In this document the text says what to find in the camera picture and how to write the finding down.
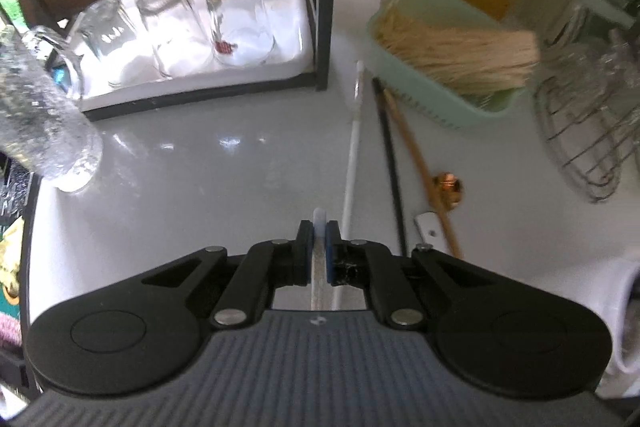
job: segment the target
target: glass mug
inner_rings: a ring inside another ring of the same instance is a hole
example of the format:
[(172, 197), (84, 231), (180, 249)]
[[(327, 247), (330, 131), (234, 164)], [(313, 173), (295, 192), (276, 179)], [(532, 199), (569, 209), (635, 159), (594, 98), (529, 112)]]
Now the glass mug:
[(137, 0), (158, 70), (164, 76), (185, 76), (213, 58), (211, 41), (193, 0)]
[(229, 66), (264, 60), (274, 46), (262, 0), (207, 0), (216, 58)]
[(69, 65), (67, 94), (55, 84), (13, 26), (0, 30), (0, 148), (60, 190), (84, 187), (97, 171), (102, 139), (76, 107), (82, 97), (78, 58), (48, 28), (28, 36), (30, 46), (47, 41)]
[(138, 35), (120, 0), (99, 0), (89, 6), (79, 32), (100, 60), (100, 74), (111, 87), (134, 80), (152, 60), (151, 46)]

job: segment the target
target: white tray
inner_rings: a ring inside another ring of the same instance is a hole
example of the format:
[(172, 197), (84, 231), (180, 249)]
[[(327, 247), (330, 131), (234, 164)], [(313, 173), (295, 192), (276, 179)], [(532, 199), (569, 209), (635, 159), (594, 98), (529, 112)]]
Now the white tray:
[[(263, 1), (275, 38), (274, 49), (264, 63), (236, 68), (225, 66), (214, 59), (201, 72), (179, 78), (166, 78), (160, 75), (153, 59), (145, 57), (135, 79), (116, 88), (105, 81), (99, 60), (76, 32), (78, 19), (70, 31), (70, 45), (77, 54), (83, 55), (81, 67), (85, 94), (80, 109), (88, 111), (166, 94), (292, 78), (305, 71), (312, 71), (314, 55), (305, 0)], [(144, 32), (136, 0), (122, 0), (122, 3), (138, 31)], [(210, 19), (206, 1), (194, 0), (194, 3), (208, 31)]]

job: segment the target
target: glass base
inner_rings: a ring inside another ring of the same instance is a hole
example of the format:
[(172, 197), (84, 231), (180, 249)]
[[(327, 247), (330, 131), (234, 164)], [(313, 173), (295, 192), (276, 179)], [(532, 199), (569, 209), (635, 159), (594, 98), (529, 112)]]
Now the glass base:
[(54, 187), (63, 192), (75, 192), (83, 188), (94, 177), (102, 159), (102, 138), (93, 131), (87, 138), (87, 146), (82, 156), (66, 174), (50, 180)]

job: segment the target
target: light green container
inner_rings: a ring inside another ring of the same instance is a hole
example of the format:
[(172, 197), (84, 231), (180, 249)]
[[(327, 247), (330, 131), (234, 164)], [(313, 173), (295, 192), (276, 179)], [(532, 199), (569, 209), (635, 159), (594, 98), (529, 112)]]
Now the light green container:
[[(488, 15), (462, 0), (389, 0), (401, 13), (429, 26), (457, 28), (500, 28)], [(480, 125), (504, 117), (523, 89), (507, 89), (484, 97), (482, 108), (478, 95), (463, 98), (428, 76), (414, 70), (382, 48), (375, 40), (373, 28), (385, 7), (367, 23), (369, 60), (367, 66), (400, 98), (446, 127)]]

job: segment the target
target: silver rivet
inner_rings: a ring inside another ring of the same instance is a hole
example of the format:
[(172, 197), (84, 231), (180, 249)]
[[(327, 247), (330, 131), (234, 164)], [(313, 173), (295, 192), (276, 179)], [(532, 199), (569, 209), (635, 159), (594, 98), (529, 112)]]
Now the silver rivet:
[(401, 326), (415, 326), (422, 319), (422, 314), (418, 310), (411, 308), (402, 308), (391, 314), (391, 320)]
[(223, 326), (237, 326), (246, 320), (246, 313), (235, 308), (226, 308), (213, 315), (213, 318)]

